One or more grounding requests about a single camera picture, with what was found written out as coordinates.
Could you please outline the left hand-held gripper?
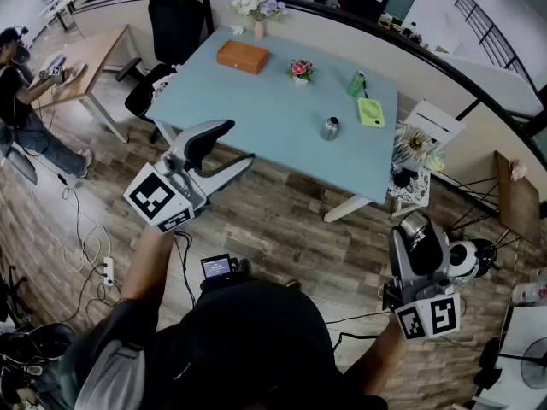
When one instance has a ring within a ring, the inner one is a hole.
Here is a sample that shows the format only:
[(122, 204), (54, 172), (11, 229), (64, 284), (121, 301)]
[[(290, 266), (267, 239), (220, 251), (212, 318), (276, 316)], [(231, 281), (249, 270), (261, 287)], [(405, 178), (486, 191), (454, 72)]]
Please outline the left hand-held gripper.
[(125, 199), (160, 233), (167, 233), (197, 217), (210, 194), (223, 190), (252, 166), (255, 155), (242, 155), (212, 172), (202, 161), (217, 140), (235, 127), (234, 120), (210, 120), (183, 130), (169, 151), (147, 163), (130, 183)]

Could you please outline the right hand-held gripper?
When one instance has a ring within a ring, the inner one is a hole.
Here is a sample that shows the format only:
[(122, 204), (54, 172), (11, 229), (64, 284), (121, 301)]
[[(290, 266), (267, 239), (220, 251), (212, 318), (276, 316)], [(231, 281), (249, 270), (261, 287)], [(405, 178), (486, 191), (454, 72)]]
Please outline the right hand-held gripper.
[[(407, 340), (443, 337), (461, 328), (461, 298), (456, 292), (456, 281), (445, 279), (449, 271), (448, 245), (439, 226), (426, 217), (429, 226), (422, 237), (408, 240), (399, 226), (388, 235), (391, 274), (400, 287), (406, 288), (401, 290), (395, 282), (385, 284), (384, 309), (395, 314)], [(403, 299), (403, 294), (411, 292), (411, 286), (426, 280), (438, 281), (412, 294), (409, 301)]]

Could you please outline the white and black round device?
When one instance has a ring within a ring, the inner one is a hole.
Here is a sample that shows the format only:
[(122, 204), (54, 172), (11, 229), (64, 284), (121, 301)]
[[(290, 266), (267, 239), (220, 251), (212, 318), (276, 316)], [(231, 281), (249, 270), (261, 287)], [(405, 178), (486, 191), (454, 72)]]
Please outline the white and black round device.
[(499, 270), (496, 264), (497, 248), (486, 239), (462, 240), (449, 243), (451, 278), (476, 278), (486, 275), (491, 269)]

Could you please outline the white table leg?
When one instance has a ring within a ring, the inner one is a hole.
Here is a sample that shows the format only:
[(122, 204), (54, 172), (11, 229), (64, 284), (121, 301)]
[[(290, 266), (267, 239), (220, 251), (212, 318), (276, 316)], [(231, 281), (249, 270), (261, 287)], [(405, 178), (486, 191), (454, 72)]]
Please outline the white table leg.
[(155, 120), (154, 123), (160, 131), (161, 135), (163, 135), (163, 137), (167, 141), (167, 143), (169, 145), (172, 145), (174, 140), (178, 137), (178, 133), (176, 132), (176, 130), (169, 124), (166, 124), (159, 120)]
[(335, 220), (351, 214), (364, 206), (367, 206), (370, 202), (371, 200), (368, 200), (366, 197), (354, 195), (347, 201), (343, 202), (333, 210), (326, 213), (323, 220), (326, 223), (332, 223)]

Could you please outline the round patterned stool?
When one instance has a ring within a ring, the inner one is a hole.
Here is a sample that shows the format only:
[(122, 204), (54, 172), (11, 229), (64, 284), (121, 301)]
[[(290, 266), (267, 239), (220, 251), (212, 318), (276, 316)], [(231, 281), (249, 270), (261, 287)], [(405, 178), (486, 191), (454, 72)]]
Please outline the round patterned stool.
[(392, 199), (393, 218), (429, 204), (431, 172), (420, 168), (417, 172), (391, 164), (387, 192)]

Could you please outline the orange box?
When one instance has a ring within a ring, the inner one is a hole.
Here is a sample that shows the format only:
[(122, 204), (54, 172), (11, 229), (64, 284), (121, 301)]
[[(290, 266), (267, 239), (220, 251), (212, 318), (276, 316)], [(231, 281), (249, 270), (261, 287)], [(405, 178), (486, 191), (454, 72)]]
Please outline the orange box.
[(216, 61), (226, 67), (257, 75), (268, 63), (269, 50), (228, 40), (217, 52)]

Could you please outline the dried flower bouquet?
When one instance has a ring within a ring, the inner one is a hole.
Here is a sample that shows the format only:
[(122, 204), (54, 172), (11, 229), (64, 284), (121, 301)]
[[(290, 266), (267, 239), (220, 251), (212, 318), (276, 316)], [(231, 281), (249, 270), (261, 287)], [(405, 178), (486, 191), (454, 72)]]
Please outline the dried flower bouquet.
[(445, 153), (425, 132), (415, 126), (397, 123), (392, 163), (412, 172), (439, 172), (445, 168)]

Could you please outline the black waist device with screen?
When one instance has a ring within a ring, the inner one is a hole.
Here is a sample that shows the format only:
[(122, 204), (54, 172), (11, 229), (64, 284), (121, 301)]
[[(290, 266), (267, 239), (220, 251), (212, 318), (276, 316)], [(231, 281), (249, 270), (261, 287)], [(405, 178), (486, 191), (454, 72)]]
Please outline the black waist device with screen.
[(201, 259), (203, 275), (206, 280), (228, 278), (238, 273), (238, 260), (229, 254)]

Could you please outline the pink flowers in white pot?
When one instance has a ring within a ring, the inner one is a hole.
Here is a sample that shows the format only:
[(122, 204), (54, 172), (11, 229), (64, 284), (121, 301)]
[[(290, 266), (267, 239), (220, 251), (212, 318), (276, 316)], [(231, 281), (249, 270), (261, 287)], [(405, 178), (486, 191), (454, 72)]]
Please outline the pink flowers in white pot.
[(311, 82), (314, 70), (311, 61), (293, 60), (286, 72), (296, 85), (307, 85)]

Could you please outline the black office chair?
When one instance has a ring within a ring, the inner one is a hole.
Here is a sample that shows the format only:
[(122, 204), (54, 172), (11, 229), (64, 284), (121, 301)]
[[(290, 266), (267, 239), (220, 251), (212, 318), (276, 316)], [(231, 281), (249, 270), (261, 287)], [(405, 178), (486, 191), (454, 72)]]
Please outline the black office chair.
[(146, 114), (160, 92), (158, 83), (173, 76), (197, 50), (205, 19), (203, 3), (198, 0), (149, 0), (153, 45), (159, 64), (149, 73), (138, 70), (142, 59), (131, 59), (115, 76), (120, 82), (129, 76), (137, 85), (127, 96), (126, 109), (135, 117), (151, 123)]

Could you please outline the pink vase of pale flowers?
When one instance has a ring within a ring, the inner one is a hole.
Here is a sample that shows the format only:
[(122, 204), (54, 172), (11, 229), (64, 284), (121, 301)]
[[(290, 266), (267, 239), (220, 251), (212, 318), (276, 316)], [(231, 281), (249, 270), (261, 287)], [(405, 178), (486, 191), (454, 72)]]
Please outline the pink vase of pale flowers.
[(288, 14), (285, 3), (277, 0), (234, 0), (235, 11), (254, 20), (254, 38), (262, 40), (266, 34), (266, 19), (280, 18)]

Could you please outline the green plastic bottle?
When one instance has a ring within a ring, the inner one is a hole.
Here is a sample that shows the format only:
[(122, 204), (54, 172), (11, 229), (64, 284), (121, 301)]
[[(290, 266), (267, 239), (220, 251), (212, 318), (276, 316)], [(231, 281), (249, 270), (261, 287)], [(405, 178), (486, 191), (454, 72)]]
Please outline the green plastic bottle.
[(351, 97), (358, 97), (366, 89), (366, 74), (363, 71), (356, 71), (347, 88), (347, 94)]

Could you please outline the black floor fan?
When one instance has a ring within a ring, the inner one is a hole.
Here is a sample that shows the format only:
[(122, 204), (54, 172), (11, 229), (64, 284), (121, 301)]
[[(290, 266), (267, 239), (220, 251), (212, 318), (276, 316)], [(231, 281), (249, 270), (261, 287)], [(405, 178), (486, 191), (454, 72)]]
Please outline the black floor fan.
[(500, 340), (492, 338), (479, 358), (479, 372), (473, 382), (489, 390), (502, 376), (503, 369), (497, 367), (499, 358), (517, 360), (521, 363), (521, 379), (532, 390), (547, 389), (547, 337), (533, 342), (523, 355), (505, 354), (501, 352)]

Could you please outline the person's clothed body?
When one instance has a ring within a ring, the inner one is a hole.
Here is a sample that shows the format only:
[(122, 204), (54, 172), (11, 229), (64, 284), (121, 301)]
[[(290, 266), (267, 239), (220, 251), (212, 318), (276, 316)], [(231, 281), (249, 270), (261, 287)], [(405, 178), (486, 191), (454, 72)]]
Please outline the person's clothed body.
[(251, 280), (213, 290), (176, 325), (125, 300), (70, 345), (59, 368), (72, 410), (387, 410), (336, 367), (303, 293)]

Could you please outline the black folding stand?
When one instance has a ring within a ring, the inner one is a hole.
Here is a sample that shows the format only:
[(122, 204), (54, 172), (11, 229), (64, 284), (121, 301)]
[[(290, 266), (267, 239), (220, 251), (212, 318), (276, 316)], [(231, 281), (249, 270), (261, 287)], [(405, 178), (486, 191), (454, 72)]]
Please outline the black folding stand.
[(27, 278), (23, 276), (15, 282), (14, 271), (15, 266), (9, 265), (9, 279), (0, 275), (0, 321), (11, 319), (16, 327), (20, 327), (28, 321), (32, 310), (19, 296), (19, 288)]

